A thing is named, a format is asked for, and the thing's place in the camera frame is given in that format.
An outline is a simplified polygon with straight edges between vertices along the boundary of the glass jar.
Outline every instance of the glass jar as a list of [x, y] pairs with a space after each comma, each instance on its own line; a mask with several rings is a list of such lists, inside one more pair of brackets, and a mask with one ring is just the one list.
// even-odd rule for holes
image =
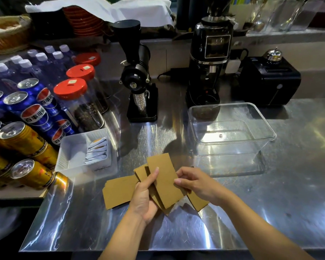
[[83, 131], [97, 130], [104, 125], [104, 119], [84, 79], [64, 80], [54, 87], [54, 93]]
[[100, 57], [99, 53], [93, 52], [93, 53], [79, 54], [76, 56], [75, 62], [78, 65], [81, 65], [81, 64], [92, 65], [95, 68], [95, 77], [100, 82], [100, 87], [101, 87], [100, 92], [103, 93], [103, 95], [106, 98], [109, 98], [113, 94], [112, 89], [109, 85], [109, 78], [106, 75], [107, 72], [104, 69], [104, 67], [100, 65], [101, 57]]
[[99, 80], [95, 77], [95, 69], [90, 64], [76, 65], [70, 68], [66, 75], [69, 78], [82, 78], [87, 82], [88, 89], [93, 95], [96, 106], [100, 113], [104, 113], [108, 110], [108, 104], [106, 96], [101, 88]]

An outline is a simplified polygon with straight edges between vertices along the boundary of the wicker basket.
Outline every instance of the wicker basket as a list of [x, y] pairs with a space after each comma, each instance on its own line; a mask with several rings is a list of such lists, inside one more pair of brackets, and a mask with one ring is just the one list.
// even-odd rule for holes
[[[26, 24], [19, 24], [20, 17], [26, 20]], [[0, 55], [10, 54], [29, 46], [31, 19], [28, 16], [3, 16], [0, 17]]]

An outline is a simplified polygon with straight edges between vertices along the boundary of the stack of red plates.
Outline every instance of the stack of red plates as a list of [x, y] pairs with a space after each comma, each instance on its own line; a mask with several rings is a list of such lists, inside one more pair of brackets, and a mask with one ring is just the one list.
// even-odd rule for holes
[[79, 6], [63, 8], [64, 14], [77, 37], [102, 36], [104, 21]]

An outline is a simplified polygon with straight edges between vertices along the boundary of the person's right hand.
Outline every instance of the person's right hand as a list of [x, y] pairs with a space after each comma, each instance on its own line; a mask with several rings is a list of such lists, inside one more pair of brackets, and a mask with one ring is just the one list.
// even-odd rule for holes
[[181, 167], [176, 173], [178, 179], [175, 179], [175, 184], [194, 191], [201, 199], [214, 205], [221, 205], [226, 196], [231, 193], [199, 168]]

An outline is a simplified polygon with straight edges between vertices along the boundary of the white bottle cap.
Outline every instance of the white bottle cap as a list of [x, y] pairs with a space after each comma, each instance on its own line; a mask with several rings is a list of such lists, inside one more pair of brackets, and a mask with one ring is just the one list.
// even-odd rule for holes
[[36, 54], [36, 58], [38, 59], [38, 61], [46, 61], [48, 59], [45, 53]]
[[28, 50], [28, 55], [30, 57], [35, 57], [35, 55], [38, 53], [38, 51], [36, 49], [30, 49]]
[[61, 51], [61, 52], [64, 52], [64, 53], [70, 51], [70, 48], [69, 48], [68, 45], [61, 45], [61, 46], [59, 46], [59, 48], [60, 48], [60, 51]]
[[62, 59], [64, 57], [64, 55], [61, 51], [53, 52], [53, 56], [55, 59]]
[[53, 52], [55, 52], [55, 49], [53, 46], [49, 45], [49, 46], [45, 46], [45, 50], [47, 53], [51, 54]]
[[19, 61], [23, 60], [23, 58], [20, 55], [15, 55], [15, 56], [11, 57], [10, 59], [16, 65], [19, 64]]
[[4, 63], [0, 63], [0, 73], [7, 71], [9, 68]]
[[22, 68], [29, 68], [32, 66], [32, 63], [30, 62], [29, 59], [23, 59], [23, 60], [19, 61], [19, 64]]

